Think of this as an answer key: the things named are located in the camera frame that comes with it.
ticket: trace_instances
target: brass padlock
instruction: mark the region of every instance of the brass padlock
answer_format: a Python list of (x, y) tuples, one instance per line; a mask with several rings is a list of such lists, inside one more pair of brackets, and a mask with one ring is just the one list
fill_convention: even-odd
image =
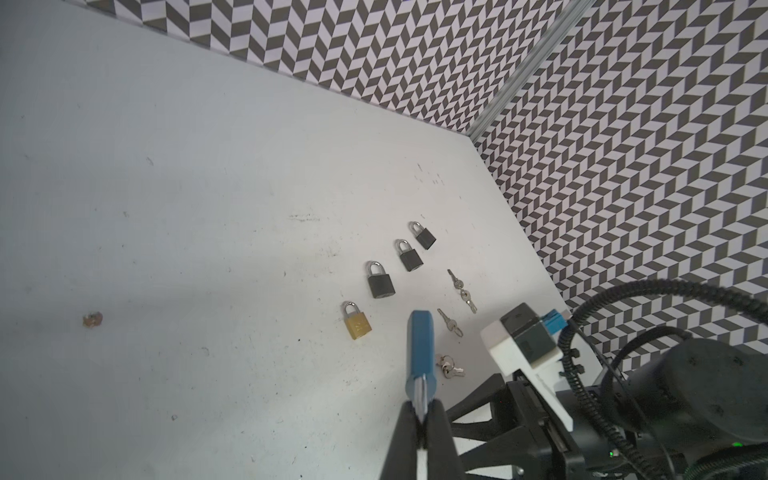
[[(347, 307), (350, 305), (355, 309), (355, 312), (351, 315), (346, 311)], [(368, 323), (366, 314), (361, 312), (354, 302), (345, 302), (342, 308), (344, 310), (344, 323), (346, 323), (346, 329), (349, 330), (349, 334), (352, 336), (353, 340), (357, 340), (371, 331), (371, 324)]]

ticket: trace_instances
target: silver key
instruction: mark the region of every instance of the silver key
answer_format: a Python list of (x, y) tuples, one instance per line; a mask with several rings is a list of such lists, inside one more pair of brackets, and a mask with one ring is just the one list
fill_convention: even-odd
[(469, 305), (469, 308), (472, 309), (472, 313), (477, 313), (478, 307), (476, 307), (475, 303), (472, 302), (472, 295), (470, 295), (469, 292), (464, 289), (462, 289), (461, 294), (462, 294), (462, 300), (464, 300), (467, 303), (467, 305)]
[(446, 371), (445, 369), (442, 370), (442, 374), (445, 375), (447, 379), (450, 379), (454, 376), (464, 376), (464, 369), (459, 368), (457, 366), (454, 366), (453, 368)]
[(462, 329), (456, 325), (456, 320), (449, 319), (447, 315), (445, 315), (442, 310), (437, 309), (437, 313), (442, 315), (442, 319), (445, 320), (445, 326), (448, 327), (448, 330), (455, 333), (458, 336), (464, 336), (464, 332), (462, 332)]
[(437, 365), (442, 369), (442, 374), (447, 379), (454, 376), (464, 376), (464, 369), (457, 367), (453, 358), (448, 355), (437, 355)]
[(448, 270), (448, 275), (450, 275), (451, 278), (453, 279), (454, 288), (456, 288), (457, 290), (461, 290), (462, 288), (464, 288), (464, 282), (456, 278), (456, 275), (454, 275), (450, 269)]

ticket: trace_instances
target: small brown crumb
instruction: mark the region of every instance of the small brown crumb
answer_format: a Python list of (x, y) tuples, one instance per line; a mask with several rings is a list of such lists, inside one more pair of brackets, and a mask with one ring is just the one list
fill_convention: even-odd
[(89, 313), (88, 315), (83, 317), (83, 326), (86, 326), (89, 329), (92, 329), (95, 326), (101, 325), (101, 321), (104, 319), (104, 316), (101, 315), (101, 312), (96, 313)]

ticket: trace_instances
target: chevron patterned wall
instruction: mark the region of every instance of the chevron patterned wall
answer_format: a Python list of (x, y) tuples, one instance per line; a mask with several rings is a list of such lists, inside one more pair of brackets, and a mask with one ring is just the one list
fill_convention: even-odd
[[(568, 0), (69, 1), (463, 132)], [(597, 0), (477, 143), (569, 305), (654, 277), (768, 297), (767, 29), (768, 0)], [(598, 316), (606, 353), (661, 323), (768, 353), (703, 303)]]
[(567, 0), (71, 0), (464, 131)]
[[(766, 0), (598, 0), (485, 132), (478, 150), (568, 305), (654, 277), (768, 297), (767, 29)], [(598, 318), (605, 353), (662, 323), (768, 353), (768, 328), (695, 301)]]

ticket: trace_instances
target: padlock body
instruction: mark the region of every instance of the padlock body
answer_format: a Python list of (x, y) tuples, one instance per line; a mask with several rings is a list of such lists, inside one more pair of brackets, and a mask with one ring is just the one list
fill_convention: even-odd
[(371, 287), (373, 298), (384, 298), (395, 294), (392, 279), (387, 274), (371, 275), (368, 277), (368, 285)]
[(371, 324), (368, 323), (365, 313), (355, 313), (344, 319), (344, 323), (346, 323), (346, 329), (349, 330), (353, 340), (357, 340), (371, 331)]
[(416, 240), (422, 245), (422, 247), (424, 247), (426, 250), (429, 250), (429, 248), (435, 242), (435, 236), (432, 235), (429, 230), (424, 229), (420, 234), (416, 235)]
[(400, 254), (400, 260), (402, 260), (402, 264), (406, 267), (406, 270), (409, 272), (411, 270), (416, 270), (421, 265), (424, 265), (424, 262), (422, 262), (421, 257), (419, 257), (419, 252), (416, 250), (408, 250), (407, 252), (403, 252)]

